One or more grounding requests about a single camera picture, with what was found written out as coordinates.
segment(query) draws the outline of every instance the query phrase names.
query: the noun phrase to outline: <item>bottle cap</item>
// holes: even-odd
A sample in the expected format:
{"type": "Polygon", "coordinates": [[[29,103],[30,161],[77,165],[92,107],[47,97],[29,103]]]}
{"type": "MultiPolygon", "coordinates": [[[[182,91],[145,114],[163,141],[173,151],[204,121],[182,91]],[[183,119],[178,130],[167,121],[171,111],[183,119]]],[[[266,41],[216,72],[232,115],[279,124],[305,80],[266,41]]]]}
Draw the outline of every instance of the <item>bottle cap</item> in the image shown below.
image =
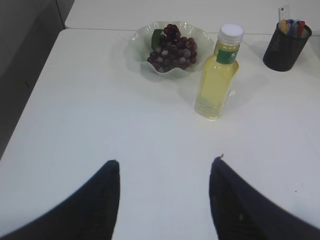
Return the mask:
{"type": "Polygon", "coordinates": [[[223,24],[219,30],[218,39],[223,44],[238,45],[244,37],[244,29],[233,23],[223,24]]]}

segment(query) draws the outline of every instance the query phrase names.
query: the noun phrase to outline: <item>white table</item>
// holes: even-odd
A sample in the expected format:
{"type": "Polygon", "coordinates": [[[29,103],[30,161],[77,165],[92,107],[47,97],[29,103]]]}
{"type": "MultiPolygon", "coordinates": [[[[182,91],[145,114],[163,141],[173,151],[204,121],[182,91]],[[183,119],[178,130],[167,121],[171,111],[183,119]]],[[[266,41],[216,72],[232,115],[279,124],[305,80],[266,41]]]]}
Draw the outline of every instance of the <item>white table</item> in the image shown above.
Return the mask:
{"type": "Polygon", "coordinates": [[[137,30],[154,21],[185,21],[208,33],[234,22],[248,34],[273,34],[278,8],[290,4],[290,17],[305,20],[320,35],[319,0],[75,0],[67,28],[137,30]]]}
{"type": "Polygon", "coordinates": [[[140,72],[126,56],[131,35],[59,35],[0,161],[0,236],[116,159],[114,240],[214,240],[208,181],[221,153],[262,194],[320,227],[320,37],[292,70],[276,72],[261,61],[271,36],[245,35],[236,93],[209,121],[193,109],[201,73],[166,80],[140,72]]]}

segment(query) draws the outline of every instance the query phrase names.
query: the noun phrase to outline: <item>glass bowl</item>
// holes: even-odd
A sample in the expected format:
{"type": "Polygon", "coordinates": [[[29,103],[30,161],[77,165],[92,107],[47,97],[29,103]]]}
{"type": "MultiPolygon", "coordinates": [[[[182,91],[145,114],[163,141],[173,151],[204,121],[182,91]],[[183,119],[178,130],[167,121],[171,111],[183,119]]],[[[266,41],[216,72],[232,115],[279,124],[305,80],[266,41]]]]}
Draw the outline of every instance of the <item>glass bowl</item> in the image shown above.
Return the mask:
{"type": "Polygon", "coordinates": [[[164,78],[181,78],[189,73],[202,70],[207,58],[213,54],[214,41],[205,31],[184,21],[155,21],[136,31],[131,37],[128,47],[133,60],[139,62],[148,70],[154,71],[164,78]],[[168,72],[158,72],[151,63],[147,62],[150,53],[153,51],[151,48],[151,38],[154,30],[164,29],[168,24],[177,25],[181,32],[181,37],[194,38],[197,44],[197,61],[185,70],[176,67],[168,72]]]}

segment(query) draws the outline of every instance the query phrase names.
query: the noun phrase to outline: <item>black mesh pen holder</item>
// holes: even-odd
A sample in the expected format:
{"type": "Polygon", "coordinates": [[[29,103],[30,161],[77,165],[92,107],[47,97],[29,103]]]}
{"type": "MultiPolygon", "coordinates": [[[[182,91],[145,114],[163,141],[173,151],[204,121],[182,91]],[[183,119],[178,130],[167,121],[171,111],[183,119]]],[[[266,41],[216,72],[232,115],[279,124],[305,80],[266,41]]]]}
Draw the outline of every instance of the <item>black mesh pen holder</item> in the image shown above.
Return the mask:
{"type": "Polygon", "coordinates": [[[312,31],[307,25],[304,26],[303,31],[302,37],[289,36],[280,31],[277,24],[263,56],[264,64],[275,71],[289,71],[312,35],[312,31]]]}

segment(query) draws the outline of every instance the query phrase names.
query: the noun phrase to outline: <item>green label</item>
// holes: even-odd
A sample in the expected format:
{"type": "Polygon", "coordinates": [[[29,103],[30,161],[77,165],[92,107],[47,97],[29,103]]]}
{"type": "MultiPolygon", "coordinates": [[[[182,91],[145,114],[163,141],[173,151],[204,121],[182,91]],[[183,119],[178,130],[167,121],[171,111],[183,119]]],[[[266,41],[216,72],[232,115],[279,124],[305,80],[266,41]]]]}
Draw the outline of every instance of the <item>green label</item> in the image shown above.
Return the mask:
{"type": "Polygon", "coordinates": [[[232,64],[237,57],[237,51],[224,51],[219,49],[218,56],[216,57],[216,61],[220,64],[232,64]]]}

